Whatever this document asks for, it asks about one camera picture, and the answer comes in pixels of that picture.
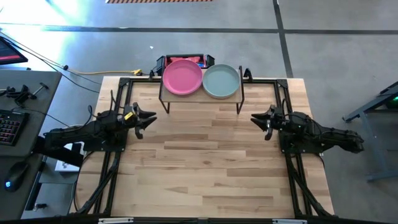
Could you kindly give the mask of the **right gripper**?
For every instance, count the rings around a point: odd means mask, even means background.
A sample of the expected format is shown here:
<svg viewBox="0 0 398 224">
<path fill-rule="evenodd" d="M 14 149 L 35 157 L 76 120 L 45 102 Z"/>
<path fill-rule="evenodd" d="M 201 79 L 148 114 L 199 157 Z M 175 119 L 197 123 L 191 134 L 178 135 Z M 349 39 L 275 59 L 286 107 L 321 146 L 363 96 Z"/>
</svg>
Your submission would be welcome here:
<svg viewBox="0 0 398 224">
<path fill-rule="evenodd" d="M 283 129 L 288 123 L 284 109 L 276 105 L 270 105 L 270 108 L 263 113 L 252 114 L 251 121 L 265 132 L 266 141 L 271 139 L 273 129 Z"/>
</svg>

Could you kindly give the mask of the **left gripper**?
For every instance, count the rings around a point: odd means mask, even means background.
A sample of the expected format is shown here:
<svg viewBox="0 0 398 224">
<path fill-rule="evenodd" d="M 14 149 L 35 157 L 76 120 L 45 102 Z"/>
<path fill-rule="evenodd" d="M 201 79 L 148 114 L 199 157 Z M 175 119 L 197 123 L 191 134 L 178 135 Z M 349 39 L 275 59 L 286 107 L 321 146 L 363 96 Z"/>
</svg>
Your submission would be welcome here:
<svg viewBox="0 0 398 224">
<path fill-rule="evenodd" d="M 143 138 L 142 130 L 150 126 L 157 117 L 156 112 L 142 110 L 137 102 L 129 107 L 123 114 L 117 114 L 116 130 L 127 130 L 134 128 L 134 133 L 138 139 Z"/>
</svg>

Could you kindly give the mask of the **pink plate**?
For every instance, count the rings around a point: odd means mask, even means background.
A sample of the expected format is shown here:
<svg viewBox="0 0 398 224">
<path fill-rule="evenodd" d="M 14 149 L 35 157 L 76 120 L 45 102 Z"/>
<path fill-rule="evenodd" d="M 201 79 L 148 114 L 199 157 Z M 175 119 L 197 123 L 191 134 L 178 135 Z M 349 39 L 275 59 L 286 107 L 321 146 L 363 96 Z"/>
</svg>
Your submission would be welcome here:
<svg viewBox="0 0 398 224">
<path fill-rule="evenodd" d="M 174 95 L 189 95 L 201 87 L 203 73 L 192 61 L 179 60 L 168 65 L 162 75 L 166 89 Z"/>
</svg>

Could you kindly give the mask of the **teal plate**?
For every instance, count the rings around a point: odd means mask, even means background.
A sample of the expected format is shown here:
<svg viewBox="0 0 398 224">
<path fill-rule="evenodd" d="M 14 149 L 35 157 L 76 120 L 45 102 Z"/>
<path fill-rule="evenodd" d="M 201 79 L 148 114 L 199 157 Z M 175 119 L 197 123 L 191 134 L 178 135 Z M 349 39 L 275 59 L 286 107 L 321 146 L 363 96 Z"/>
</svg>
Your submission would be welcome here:
<svg viewBox="0 0 398 224">
<path fill-rule="evenodd" d="M 217 64 L 208 68 L 203 75 L 203 89 L 213 98 L 229 98 L 240 86 L 239 73 L 231 66 Z"/>
</svg>

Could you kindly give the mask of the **wooden shelf riser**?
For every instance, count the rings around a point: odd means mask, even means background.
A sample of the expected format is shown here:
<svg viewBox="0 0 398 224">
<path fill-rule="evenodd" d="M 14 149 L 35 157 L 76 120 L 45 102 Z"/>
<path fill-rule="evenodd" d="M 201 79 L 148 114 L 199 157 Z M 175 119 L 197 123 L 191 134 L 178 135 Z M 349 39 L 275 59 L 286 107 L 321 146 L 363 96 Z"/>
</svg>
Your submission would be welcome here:
<svg viewBox="0 0 398 224">
<path fill-rule="evenodd" d="M 168 91 L 164 84 L 160 84 L 159 88 L 159 101 L 167 114 L 170 113 L 171 103 L 228 103 L 236 105 L 236 113 L 240 114 L 245 100 L 244 97 L 244 81 L 243 81 L 243 68 L 240 65 L 236 70 L 240 76 L 239 89 L 228 98 L 213 98 L 201 86 L 197 91 L 189 95 L 175 95 Z"/>
</svg>

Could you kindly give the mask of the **red and black box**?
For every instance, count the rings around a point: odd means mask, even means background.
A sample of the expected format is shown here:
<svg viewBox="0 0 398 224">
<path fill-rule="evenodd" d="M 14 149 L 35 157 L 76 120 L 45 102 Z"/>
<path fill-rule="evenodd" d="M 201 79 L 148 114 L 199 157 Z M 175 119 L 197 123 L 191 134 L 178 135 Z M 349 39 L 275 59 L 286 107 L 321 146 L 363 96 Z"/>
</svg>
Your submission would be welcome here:
<svg viewBox="0 0 398 224">
<path fill-rule="evenodd" d="M 179 60 L 189 60 L 191 62 L 195 62 L 202 69 L 209 68 L 215 64 L 215 58 L 208 54 L 163 55 L 157 59 L 157 64 L 154 71 L 158 74 L 158 76 L 162 76 L 167 66 L 169 66 L 172 62 Z"/>
</svg>

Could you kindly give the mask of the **white box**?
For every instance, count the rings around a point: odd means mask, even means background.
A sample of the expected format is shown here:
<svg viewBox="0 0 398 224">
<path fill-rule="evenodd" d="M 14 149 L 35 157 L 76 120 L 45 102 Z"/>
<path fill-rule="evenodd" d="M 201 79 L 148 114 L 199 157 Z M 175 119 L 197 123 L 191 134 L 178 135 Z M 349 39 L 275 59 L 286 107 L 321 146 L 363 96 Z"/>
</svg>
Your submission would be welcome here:
<svg viewBox="0 0 398 224">
<path fill-rule="evenodd" d="M 64 147 L 67 148 L 69 151 L 79 152 L 83 157 L 85 157 L 86 152 L 83 150 L 84 145 L 85 145 L 84 142 L 75 142 L 75 143 L 68 143 L 64 145 Z M 79 167 L 73 166 L 71 164 L 68 164 L 60 160 L 57 161 L 55 166 L 56 172 L 78 172 L 79 170 L 80 170 Z"/>
</svg>

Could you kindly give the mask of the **black diagonal beam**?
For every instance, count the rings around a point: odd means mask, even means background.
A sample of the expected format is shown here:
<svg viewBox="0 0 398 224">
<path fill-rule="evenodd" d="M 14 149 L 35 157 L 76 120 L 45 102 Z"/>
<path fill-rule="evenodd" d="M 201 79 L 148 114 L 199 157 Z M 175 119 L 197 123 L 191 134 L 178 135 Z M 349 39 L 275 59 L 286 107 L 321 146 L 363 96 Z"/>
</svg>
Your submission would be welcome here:
<svg viewBox="0 0 398 224">
<path fill-rule="evenodd" d="M 43 137 L 37 138 L 32 152 L 60 160 L 77 167 L 81 167 L 83 163 L 83 155 L 80 153 L 73 152 L 64 146 L 46 146 L 45 139 Z"/>
</svg>

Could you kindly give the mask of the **grey desk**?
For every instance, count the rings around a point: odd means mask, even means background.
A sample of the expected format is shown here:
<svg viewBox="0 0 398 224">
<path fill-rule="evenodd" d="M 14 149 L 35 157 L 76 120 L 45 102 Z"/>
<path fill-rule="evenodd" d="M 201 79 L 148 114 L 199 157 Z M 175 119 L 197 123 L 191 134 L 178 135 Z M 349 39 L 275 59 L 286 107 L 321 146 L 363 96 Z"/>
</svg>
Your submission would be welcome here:
<svg viewBox="0 0 398 224">
<path fill-rule="evenodd" d="M 41 72 L 33 70 L 0 70 L 0 88 L 14 87 L 20 89 L 23 85 L 32 93 L 43 83 L 48 86 L 38 92 L 35 100 L 28 99 L 24 103 L 25 113 L 29 120 L 15 146 L 0 145 L 0 221 L 18 220 L 21 218 L 25 205 L 34 185 L 37 173 L 42 163 L 40 154 L 30 155 L 49 110 L 54 94 L 61 79 L 58 72 Z M 22 184 L 15 192 L 5 190 L 5 179 L 9 169 L 17 162 L 25 160 L 29 167 Z"/>
</svg>

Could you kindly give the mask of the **grey metal cart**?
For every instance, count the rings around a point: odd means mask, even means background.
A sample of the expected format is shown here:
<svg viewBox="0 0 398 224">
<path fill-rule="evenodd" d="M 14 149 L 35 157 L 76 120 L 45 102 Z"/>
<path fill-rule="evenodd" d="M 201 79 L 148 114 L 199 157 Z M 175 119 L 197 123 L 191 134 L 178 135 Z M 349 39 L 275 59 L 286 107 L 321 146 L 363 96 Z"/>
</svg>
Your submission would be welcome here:
<svg viewBox="0 0 398 224">
<path fill-rule="evenodd" d="M 371 127 L 371 123 L 368 119 L 368 114 L 376 113 L 376 114 L 383 114 L 383 113 L 397 113 L 398 114 L 398 107 L 397 108 L 386 108 L 381 109 L 379 108 L 382 105 L 385 105 L 388 102 L 394 102 L 398 104 L 398 81 L 389 85 L 387 88 L 383 89 L 379 92 L 377 96 L 371 101 L 365 103 L 364 105 L 360 106 L 359 108 L 355 109 L 348 115 L 344 115 L 342 120 L 345 123 L 350 123 L 352 120 L 359 118 L 363 124 L 363 128 L 369 136 L 369 145 L 371 147 L 371 151 L 373 152 L 373 156 L 376 159 L 376 163 L 380 167 L 380 171 L 368 174 L 366 180 L 368 182 L 373 182 L 381 179 L 390 179 L 398 177 L 398 169 L 393 170 L 388 168 L 387 165 L 387 157 L 386 152 L 382 151 L 380 146 L 380 138 L 375 135 Z"/>
</svg>

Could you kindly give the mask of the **black clamp tool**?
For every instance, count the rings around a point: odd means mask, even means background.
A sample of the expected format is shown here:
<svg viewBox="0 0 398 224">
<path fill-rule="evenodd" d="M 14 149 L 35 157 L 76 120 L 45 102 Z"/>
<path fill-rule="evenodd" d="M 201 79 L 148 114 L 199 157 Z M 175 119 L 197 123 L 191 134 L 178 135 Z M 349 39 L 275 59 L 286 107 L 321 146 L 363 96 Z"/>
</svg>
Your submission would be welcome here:
<svg viewBox="0 0 398 224">
<path fill-rule="evenodd" d="M 14 99 L 14 102 L 16 104 L 22 105 L 28 99 L 35 100 L 37 98 L 38 93 L 43 89 L 48 90 L 49 87 L 42 82 L 40 82 L 40 87 L 33 93 L 29 91 L 29 88 L 26 85 L 23 85 L 20 91 L 16 91 L 14 87 L 8 86 L 5 89 L 0 89 L 0 96 L 5 96 L 6 98 L 12 98 Z"/>
</svg>

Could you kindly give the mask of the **black backlit keyboard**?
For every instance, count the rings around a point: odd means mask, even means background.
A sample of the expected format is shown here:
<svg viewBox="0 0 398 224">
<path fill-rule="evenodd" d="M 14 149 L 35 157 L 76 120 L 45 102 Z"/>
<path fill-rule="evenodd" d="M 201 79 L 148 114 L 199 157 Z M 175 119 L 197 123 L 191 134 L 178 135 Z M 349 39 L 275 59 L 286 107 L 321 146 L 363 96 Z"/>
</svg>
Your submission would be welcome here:
<svg viewBox="0 0 398 224">
<path fill-rule="evenodd" d="M 29 115 L 29 113 L 0 110 L 0 145 L 16 145 L 29 120 Z"/>
</svg>

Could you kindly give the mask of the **black computer mouse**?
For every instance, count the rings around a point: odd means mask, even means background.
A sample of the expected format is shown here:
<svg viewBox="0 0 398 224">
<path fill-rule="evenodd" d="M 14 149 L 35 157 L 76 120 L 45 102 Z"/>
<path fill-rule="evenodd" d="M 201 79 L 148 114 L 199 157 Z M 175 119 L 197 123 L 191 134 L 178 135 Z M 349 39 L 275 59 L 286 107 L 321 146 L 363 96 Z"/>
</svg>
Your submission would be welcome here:
<svg viewBox="0 0 398 224">
<path fill-rule="evenodd" d="M 8 192 L 15 192 L 19 189 L 24 181 L 29 164 L 24 161 L 15 163 L 8 171 L 4 180 L 4 189 Z"/>
</svg>

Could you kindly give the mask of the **black table frame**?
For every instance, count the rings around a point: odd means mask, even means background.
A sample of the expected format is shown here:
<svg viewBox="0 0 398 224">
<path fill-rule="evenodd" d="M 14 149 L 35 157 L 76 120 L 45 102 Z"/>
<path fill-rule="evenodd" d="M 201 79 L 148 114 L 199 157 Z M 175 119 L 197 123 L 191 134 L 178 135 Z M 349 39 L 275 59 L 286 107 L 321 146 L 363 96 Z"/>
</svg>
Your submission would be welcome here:
<svg viewBox="0 0 398 224">
<path fill-rule="evenodd" d="M 157 121 L 139 140 L 129 133 L 118 174 L 95 210 L 112 217 L 176 217 L 193 223 L 216 218 L 292 218 L 294 208 L 278 137 L 264 140 L 253 113 L 276 102 L 275 91 L 294 109 L 310 112 L 301 79 L 256 78 L 244 84 L 240 114 L 234 104 L 172 103 L 167 114 L 159 84 L 143 77 L 104 77 L 96 109 L 110 92 L 130 96 Z"/>
</svg>

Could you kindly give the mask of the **white metal bracket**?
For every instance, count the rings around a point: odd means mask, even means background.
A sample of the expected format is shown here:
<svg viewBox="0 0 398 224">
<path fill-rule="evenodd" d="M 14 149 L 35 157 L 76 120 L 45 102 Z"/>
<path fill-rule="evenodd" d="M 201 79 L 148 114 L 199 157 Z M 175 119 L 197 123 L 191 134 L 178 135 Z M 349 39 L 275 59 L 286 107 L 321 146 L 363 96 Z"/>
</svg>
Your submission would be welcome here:
<svg viewBox="0 0 398 224">
<path fill-rule="evenodd" d="M 134 223 L 133 217 L 112 217 L 112 218 L 100 218 L 98 224 L 125 224 Z"/>
<path fill-rule="evenodd" d="M 308 222 L 298 219 L 272 219 L 272 224 L 308 224 Z"/>
</svg>

